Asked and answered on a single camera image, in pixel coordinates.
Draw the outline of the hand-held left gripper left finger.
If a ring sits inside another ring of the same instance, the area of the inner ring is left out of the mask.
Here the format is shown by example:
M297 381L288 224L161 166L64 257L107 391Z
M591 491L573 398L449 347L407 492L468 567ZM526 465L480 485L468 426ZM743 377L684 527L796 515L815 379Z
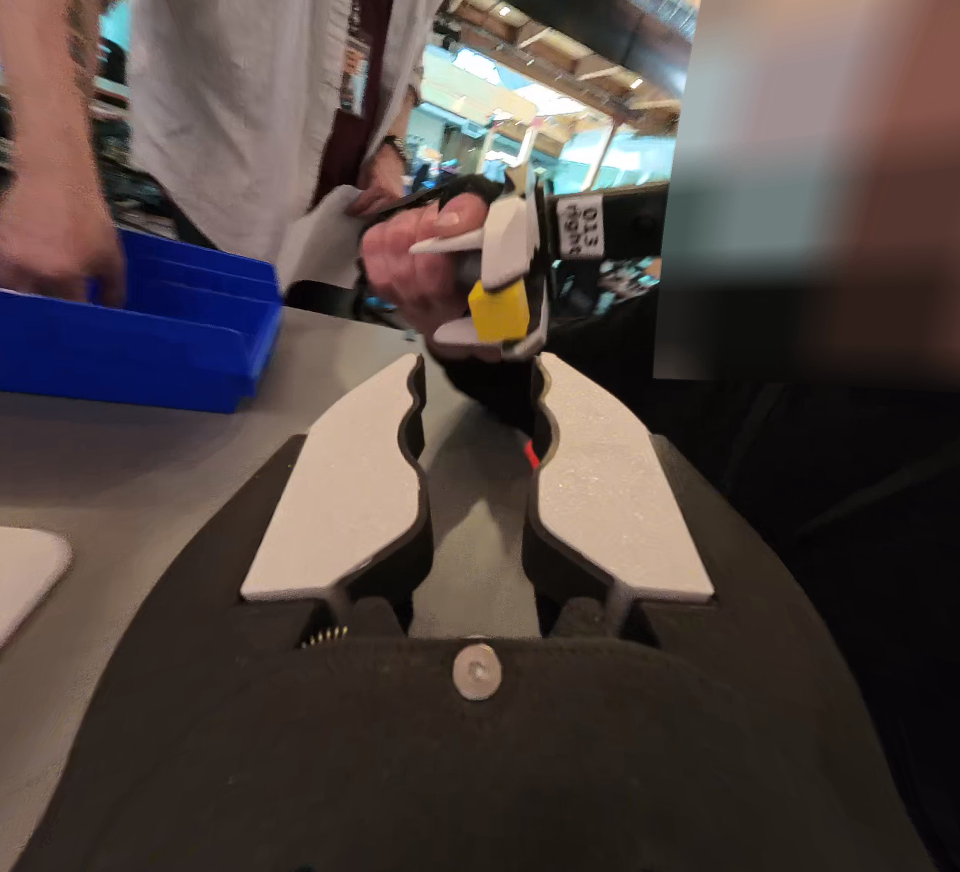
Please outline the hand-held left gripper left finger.
M335 401L306 432L239 594L322 602L345 620L366 598L413 618L434 554L423 410L426 363L406 353Z

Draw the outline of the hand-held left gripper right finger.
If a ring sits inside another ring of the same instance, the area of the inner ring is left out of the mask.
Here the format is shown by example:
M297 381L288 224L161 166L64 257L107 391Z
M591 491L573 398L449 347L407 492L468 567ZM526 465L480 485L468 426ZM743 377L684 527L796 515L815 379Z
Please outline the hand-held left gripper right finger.
M638 603L713 605L714 583L642 420L547 352L534 362L532 405L521 563L539 634L573 600L597 603L615 635Z

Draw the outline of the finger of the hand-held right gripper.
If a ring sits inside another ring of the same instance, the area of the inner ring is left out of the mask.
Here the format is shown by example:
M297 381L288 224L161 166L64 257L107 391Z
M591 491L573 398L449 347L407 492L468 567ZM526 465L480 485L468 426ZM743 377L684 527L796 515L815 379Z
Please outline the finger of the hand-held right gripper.
M488 342L478 337L473 319L457 319L440 326L430 337L429 346L437 358L445 361L528 362L543 349L543 325L519 340Z
M498 199L482 227L481 278L486 291L503 291L524 283L540 244L535 203L528 199Z

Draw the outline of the yellow wooden cube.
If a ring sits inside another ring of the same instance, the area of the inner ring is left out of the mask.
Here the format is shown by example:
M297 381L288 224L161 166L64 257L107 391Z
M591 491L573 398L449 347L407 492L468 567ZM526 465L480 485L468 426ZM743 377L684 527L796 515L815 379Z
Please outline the yellow wooden cube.
M487 290L477 280L467 297L470 320L480 343L499 345L519 342L530 328L531 312L524 280Z

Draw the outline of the blue plastic bin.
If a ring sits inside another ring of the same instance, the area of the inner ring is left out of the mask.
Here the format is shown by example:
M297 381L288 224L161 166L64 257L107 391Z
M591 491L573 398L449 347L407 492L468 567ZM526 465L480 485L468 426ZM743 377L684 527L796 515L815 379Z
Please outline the blue plastic bin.
M258 393L282 325L275 267L119 228L126 304L1 293L1 389L233 413Z

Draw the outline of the person's right hand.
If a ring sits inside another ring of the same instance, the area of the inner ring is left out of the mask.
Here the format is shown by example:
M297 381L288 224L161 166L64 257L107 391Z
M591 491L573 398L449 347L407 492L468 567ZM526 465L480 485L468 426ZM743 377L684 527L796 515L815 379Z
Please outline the person's right hand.
M412 254L410 248L424 240L474 231L483 225L487 212L479 196L465 193L444 207L432 203L404 210L370 228L361 241L370 290L397 307L440 362L468 358L495 362L498 356L491 350L466 350L434 339L441 326L463 317L467 295L457 285L452 254Z

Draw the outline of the wooden document stand white base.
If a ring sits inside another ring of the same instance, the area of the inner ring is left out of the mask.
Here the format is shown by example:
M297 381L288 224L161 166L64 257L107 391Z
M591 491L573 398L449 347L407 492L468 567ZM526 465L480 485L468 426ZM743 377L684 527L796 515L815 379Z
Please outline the wooden document stand white base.
M73 561L63 537L38 529L1 527L1 649L47 599Z

